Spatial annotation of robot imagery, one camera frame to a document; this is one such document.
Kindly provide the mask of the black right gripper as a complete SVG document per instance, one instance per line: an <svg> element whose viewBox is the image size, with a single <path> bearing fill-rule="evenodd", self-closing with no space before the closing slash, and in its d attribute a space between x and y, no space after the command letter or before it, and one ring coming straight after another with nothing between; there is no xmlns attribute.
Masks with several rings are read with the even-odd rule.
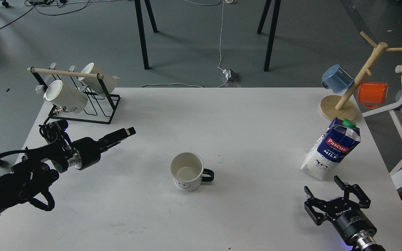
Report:
<svg viewBox="0 0 402 251"><path fill-rule="evenodd" d="M371 200L358 184L350 185L338 175L334 176L334 182L344 192L344 198L325 201L316 198L308 186L304 187L306 212L317 226L330 221L347 246L376 246L377 229L362 212L362 208L370 207ZM358 198L358 203L349 200L351 193Z"/></svg>

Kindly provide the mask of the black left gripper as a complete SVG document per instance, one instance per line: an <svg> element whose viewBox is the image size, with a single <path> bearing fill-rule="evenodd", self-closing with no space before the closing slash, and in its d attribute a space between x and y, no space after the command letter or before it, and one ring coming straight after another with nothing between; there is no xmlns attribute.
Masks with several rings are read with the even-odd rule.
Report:
<svg viewBox="0 0 402 251"><path fill-rule="evenodd" d="M107 151L113 146L120 144L124 139L135 134L136 130L134 127L130 127L109 133L98 141L90 137L73 141L71 158L68 160L68 165L77 170L84 170L101 160L102 151Z"/></svg>

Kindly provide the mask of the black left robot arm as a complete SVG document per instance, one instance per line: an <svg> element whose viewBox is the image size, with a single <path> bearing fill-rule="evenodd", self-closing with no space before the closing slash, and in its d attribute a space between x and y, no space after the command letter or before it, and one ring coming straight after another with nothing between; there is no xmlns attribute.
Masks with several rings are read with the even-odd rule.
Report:
<svg viewBox="0 0 402 251"><path fill-rule="evenodd" d="M136 134L134 127L130 127L109 133L97 141L90 137L71 141L66 133L66 120L50 121L64 109L54 110L39 126L40 135L47 141L45 146L0 153L0 160L8 155L23 154L21 162L11 167L10 173L0 176L0 215L23 203L44 211L53 210L55 201L49 187L61 173L69 167L84 170L98 163L103 152Z"/></svg>

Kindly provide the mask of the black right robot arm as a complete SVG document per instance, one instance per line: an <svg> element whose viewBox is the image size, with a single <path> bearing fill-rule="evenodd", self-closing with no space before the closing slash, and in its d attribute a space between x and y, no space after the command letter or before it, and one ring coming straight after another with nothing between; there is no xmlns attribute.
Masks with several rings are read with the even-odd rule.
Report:
<svg viewBox="0 0 402 251"><path fill-rule="evenodd" d="M325 201L316 198L308 186L304 187L306 201L304 208L313 222L320 226L330 221L347 246L353 251L384 251L374 240L376 227L362 212L369 208L371 200L358 184L350 185L334 176L335 183L344 192L342 197Z"/></svg>

